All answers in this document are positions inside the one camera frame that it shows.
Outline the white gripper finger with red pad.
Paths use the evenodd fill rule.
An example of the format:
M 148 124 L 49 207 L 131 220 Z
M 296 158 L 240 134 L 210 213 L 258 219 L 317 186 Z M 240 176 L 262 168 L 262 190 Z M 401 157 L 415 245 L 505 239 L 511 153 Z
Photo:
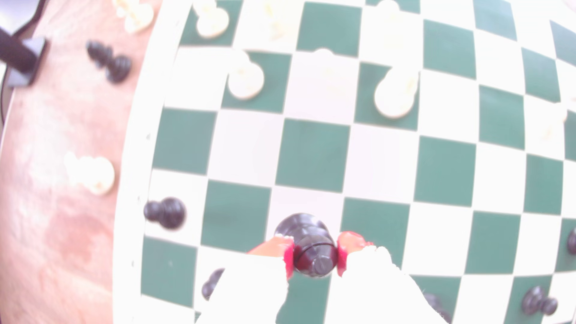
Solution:
M 337 252 L 342 283 L 335 323 L 446 323 L 386 247 L 345 231 Z
M 198 323 L 276 323 L 293 275 L 294 239 L 275 235 L 227 266 Z

